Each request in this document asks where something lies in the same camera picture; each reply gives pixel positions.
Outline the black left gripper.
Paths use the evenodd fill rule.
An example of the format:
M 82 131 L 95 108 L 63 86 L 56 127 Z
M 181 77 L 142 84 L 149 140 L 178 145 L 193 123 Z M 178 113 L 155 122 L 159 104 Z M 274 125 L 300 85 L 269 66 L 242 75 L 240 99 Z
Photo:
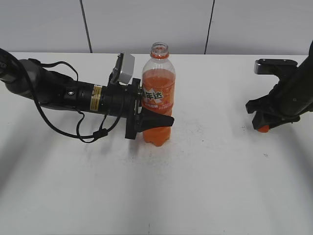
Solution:
M 125 138 L 134 140 L 137 135 L 135 130 L 135 115 L 138 111 L 138 102 L 140 91 L 140 82 L 138 78 L 134 78 L 131 84 L 122 85 L 119 82 L 112 82 L 109 79 L 108 85 L 102 90 L 101 95 L 101 111 L 107 116 L 116 117 L 111 127 L 107 129 L 112 131 L 121 118 L 126 119 Z M 138 115 L 138 131 L 171 127 L 174 124 L 172 116 L 155 113 L 148 109 L 141 109 Z

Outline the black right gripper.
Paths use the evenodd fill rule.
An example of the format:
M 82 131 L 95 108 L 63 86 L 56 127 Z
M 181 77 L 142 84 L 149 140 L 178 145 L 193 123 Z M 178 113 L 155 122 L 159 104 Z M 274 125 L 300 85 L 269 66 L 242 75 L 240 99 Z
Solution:
M 300 86 L 298 82 L 278 82 L 270 92 L 246 103 L 246 111 L 254 113 L 254 130 L 268 125 L 269 129 L 300 120 Z

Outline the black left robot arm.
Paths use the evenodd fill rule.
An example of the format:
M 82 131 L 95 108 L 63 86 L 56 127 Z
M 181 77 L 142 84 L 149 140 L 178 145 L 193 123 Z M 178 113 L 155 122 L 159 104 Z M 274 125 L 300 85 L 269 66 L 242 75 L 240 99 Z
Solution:
M 106 86 L 80 81 L 70 76 L 51 71 L 65 61 L 44 64 L 36 59 L 17 59 L 11 53 L 0 51 L 0 80 L 8 91 L 34 101 L 45 123 L 57 133 L 92 143 L 106 137 L 121 118 L 126 119 L 125 138 L 134 140 L 137 133 L 159 127 L 171 127 L 174 118 L 150 111 L 141 105 L 143 88 L 140 79 L 133 78 L 134 56 L 120 53 Z M 101 124 L 89 136 L 80 134 L 80 120 L 76 133 L 70 134 L 55 127 L 46 117 L 43 108 L 86 112 L 113 116 L 116 120 L 109 128 Z

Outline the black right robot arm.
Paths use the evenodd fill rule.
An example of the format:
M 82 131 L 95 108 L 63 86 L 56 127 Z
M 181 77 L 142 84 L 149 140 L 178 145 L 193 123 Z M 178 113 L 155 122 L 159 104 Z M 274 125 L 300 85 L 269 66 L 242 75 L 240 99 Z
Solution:
M 280 125 L 298 122 L 302 114 L 313 111 L 312 45 L 300 65 L 289 59 L 258 59 L 254 73 L 279 79 L 267 95 L 246 103 L 247 112 L 255 113 L 254 130 L 266 133 Z

